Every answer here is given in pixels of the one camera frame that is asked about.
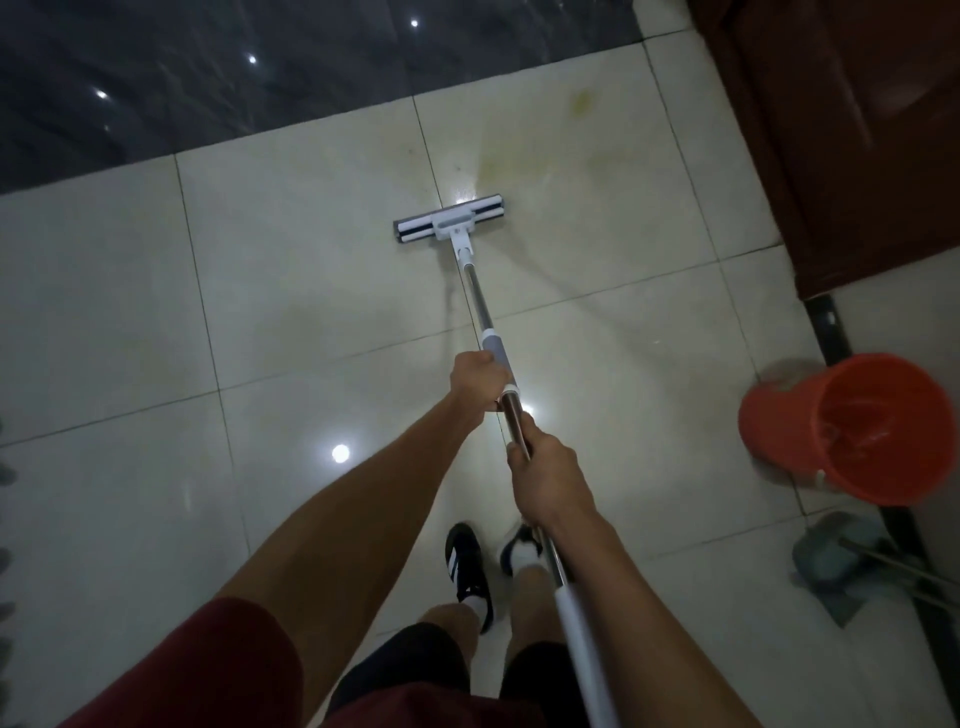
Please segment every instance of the black shorts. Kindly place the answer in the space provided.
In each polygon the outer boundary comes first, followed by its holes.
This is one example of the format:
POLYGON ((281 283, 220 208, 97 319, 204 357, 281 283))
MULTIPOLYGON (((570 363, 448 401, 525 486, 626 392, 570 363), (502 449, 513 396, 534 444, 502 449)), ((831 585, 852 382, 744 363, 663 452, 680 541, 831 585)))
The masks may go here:
MULTIPOLYGON (((427 622, 401 629, 344 675, 330 696, 326 714, 370 692, 419 682, 470 692, 470 674, 460 647, 443 629, 427 622)), ((536 643, 517 653, 503 673, 500 699, 536 703, 551 727, 589 727, 565 644, 536 643)))

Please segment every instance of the person's right hand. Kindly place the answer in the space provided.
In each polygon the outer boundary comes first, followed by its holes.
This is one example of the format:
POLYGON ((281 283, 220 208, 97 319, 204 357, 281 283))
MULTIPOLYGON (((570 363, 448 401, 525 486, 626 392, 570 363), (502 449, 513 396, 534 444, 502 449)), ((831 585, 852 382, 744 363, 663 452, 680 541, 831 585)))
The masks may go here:
POLYGON ((564 519, 595 512, 593 494, 577 464, 577 453, 537 427, 526 412, 520 417, 520 426, 532 451, 530 462, 518 445, 507 447, 520 515, 550 531, 564 519))

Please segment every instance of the person's left hand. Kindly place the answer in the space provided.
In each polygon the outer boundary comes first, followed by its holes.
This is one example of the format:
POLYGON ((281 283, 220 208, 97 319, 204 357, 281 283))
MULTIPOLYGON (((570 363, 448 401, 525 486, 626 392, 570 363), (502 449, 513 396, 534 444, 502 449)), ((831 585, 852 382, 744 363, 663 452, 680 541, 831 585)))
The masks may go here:
POLYGON ((511 378, 510 370, 493 361, 493 352, 461 352, 453 360, 450 395, 478 427, 484 412, 496 411, 496 401, 511 378))

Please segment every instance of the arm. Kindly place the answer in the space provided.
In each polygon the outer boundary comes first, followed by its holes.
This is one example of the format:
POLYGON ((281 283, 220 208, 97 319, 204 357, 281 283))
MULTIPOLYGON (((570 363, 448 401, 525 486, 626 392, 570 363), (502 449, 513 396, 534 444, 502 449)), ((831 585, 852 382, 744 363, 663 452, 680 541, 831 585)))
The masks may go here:
POLYGON ((450 393, 306 501, 218 594, 261 605, 289 635, 303 666, 304 721, 363 640, 450 463, 509 377, 489 352, 458 354, 450 393))
POLYGON ((759 723, 646 583, 613 527, 597 512, 576 453, 523 415, 533 449, 511 446, 514 495, 576 574, 624 725, 658 728, 759 723))

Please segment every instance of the flat mop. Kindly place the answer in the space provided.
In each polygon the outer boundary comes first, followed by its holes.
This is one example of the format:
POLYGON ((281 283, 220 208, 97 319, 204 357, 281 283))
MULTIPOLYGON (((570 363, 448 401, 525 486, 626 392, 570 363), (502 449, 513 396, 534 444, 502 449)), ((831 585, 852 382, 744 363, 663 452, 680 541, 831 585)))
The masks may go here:
MULTIPOLYGON (((473 308, 479 320, 480 348, 493 352, 493 357, 508 370, 510 361, 503 347, 503 340, 493 328, 493 319, 484 301, 480 290, 480 281, 477 278, 476 266, 473 263, 473 248, 470 245, 469 234, 476 224, 484 220, 502 217, 504 214, 503 198, 500 195, 491 195, 479 200, 471 200, 460 205, 444 207, 435 212, 418 217, 408 217, 406 220, 394 222, 396 240, 400 243, 409 243, 424 237, 435 236, 438 240, 449 240, 453 244, 453 252, 457 256, 460 272, 468 284, 469 294, 473 300, 473 308)), ((507 419, 510 436, 520 447, 523 455, 530 459, 530 450, 523 439, 520 429, 520 391, 516 380, 512 379, 503 394, 500 396, 500 406, 507 419)), ((613 708, 610 689, 604 676, 600 655, 597 652, 596 641, 590 631, 587 614, 583 603, 577 594, 576 585, 571 580, 564 560, 554 546, 549 534, 540 533, 543 551, 546 553, 547 563, 553 574, 557 587, 557 611, 564 626, 567 646, 573 661, 573 668, 577 674, 577 682, 587 708, 587 716, 592 728, 616 728, 619 720, 613 708)))

